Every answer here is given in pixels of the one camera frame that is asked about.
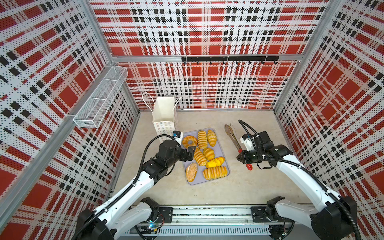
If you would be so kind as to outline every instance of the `plaid wall panel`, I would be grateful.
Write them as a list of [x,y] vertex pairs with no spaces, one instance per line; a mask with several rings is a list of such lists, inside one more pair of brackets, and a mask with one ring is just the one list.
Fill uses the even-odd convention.
[[384,232],[383,36],[383,1],[343,1],[278,112],[300,161],[358,203],[365,239]]
[[106,65],[77,1],[0,1],[0,197]]
[[113,55],[302,53],[328,0],[90,0]]
[[75,127],[0,239],[70,239],[78,214],[93,210],[108,197],[134,117],[119,90],[98,129]]
[[[181,97],[178,108],[273,109],[296,62],[120,63],[136,104],[147,109],[144,92]],[[153,108],[153,102],[144,96]]]

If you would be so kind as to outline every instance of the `beige floor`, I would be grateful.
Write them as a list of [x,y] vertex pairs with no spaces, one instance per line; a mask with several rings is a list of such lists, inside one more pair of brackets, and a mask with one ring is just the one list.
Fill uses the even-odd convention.
[[[224,124],[229,124],[236,138],[240,138],[245,133],[238,123],[241,119],[258,132],[267,131],[275,145],[287,145],[272,111],[192,111],[178,112],[177,116],[179,130],[182,132],[207,127],[215,129],[230,168],[230,175],[220,180],[191,186],[185,179],[183,163],[177,162],[171,175],[162,178],[137,202],[144,197],[151,197],[161,205],[265,204],[276,196],[284,196],[297,203],[310,203],[306,195],[278,169],[260,170],[254,164],[253,170],[249,171],[237,161],[237,150],[224,131]],[[135,177],[143,151],[155,136],[151,112],[142,112],[115,193]],[[145,161],[155,156],[159,143],[157,140],[152,143]]]

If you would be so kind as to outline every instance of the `pastry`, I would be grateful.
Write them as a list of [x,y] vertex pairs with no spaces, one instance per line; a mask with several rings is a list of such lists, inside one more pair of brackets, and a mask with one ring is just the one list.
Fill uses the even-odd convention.
[[200,151],[198,147],[195,150],[193,158],[196,160],[199,166],[205,166],[208,162],[208,160],[205,158],[204,154]]
[[205,179],[211,180],[227,176],[227,168],[224,166],[221,167],[210,167],[203,171]]
[[197,164],[193,162],[188,165],[185,171],[185,175],[187,177],[188,182],[193,182],[193,180],[196,177],[196,173],[197,173]]
[[212,149],[210,149],[209,147],[207,147],[203,150],[203,154],[208,161],[215,158],[215,152]]
[[183,139],[183,146],[188,149],[188,147],[197,146],[197,139],[194,136],[186,136]]
[[205,165],[207,168],[210,167],[220,167],[224,163],[225,159],[224,157],[217,157],[215,159],[212,159],[211,161],[207,162]]
[[208,130],[207,138],[208,138],[209,145],[214,147],[217,142],[216,134],[212,130]]
[[207,133],[205,131],[199,131],[197,134],[197,144],[200,149],[208,147]]

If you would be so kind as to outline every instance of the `gray tray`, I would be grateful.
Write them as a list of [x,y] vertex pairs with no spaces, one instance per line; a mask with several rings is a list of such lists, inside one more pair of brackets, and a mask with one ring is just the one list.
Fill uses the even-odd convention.
[[[213,128],[205,128],[205,129],[200,129],[200,130],[196,130],[196,131],[192,131],[192,132],[185,132],[184,133],[184,137],[191,135],[191,136],[194,136],[197,139],[197,133],[199,131],[208,132],[208,130],[212,130],[216,134],[216,131]],[[211,148],[215,152],[215,157],[224,157],[225,158],[224,153],[223,153],[223,151],[221,149],[221,146],[220,146],[220,142],[219,142],[218,139],[217,139],[216,145],[214,147],[209,145],[209,143],[208,143],[208,147]],[[191,162],[190,161],[184,162],[184,170],[187,170],[188,165],[190,165],[193,162],[195,162],[197,164],[196,160],[192,160]],[[224,167],[227,168],[227,176],[228,176],[230,171],[229,171],[229,166],[227,164],[227,160],[225,160],[224,163],[221,166],[224,166]],[[196,185],[196,184],[203,183],[203,182],[208,182],[208,181],[220,180],[221,179],[221,178],[212,179],[212,180],[205,179],[204,175],[203,175],[203,171],[205,169],[207,169],[205,166],[197,165],[197,173],[196,173],[196,177],[193,180],[193,182],[188,182],[187,178],[185,178],[185,180],[188,182],[189,185]]]

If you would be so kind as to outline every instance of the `bread roll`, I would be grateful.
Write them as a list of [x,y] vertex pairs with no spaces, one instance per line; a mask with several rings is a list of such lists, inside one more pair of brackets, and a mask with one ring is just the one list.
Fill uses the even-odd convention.
[[208,138],[209,145],[214,147],[217,142],[216,134],[212,130],[208,130],[207,138]]
[[199,166],[205,166],[208,162],[208,160],[205,158],[204,154],[200,151],[198,147],[195,150],[193,158],[196,160]]
[[227,168],[224,166],[220,167],[210,167],[203,171],[204,178],[207,180],[212,180],[216,178],[226,177]]
[[225,161],[224,157],[217,157],[217,158],[214,158],[211,161],[207,162],[207,164],[205,166],[206,166],[206,168],[220,167],[224,163],[224,161]]
[[212,159],[215,158],[215,152],[212,149],[210,149],[209,147],[207,147],[203,150],[203,154],[208,161],[211,161]]
[[197,144],[200,149],[208,147],[207,133],[205,131],[199,131],[197,134]]
[[187,177],[188,182],[193,182],[193,180],[196,177],[196,173],[197,173],[197,164],[193,162],[188,165],[185,171],[185,175]]

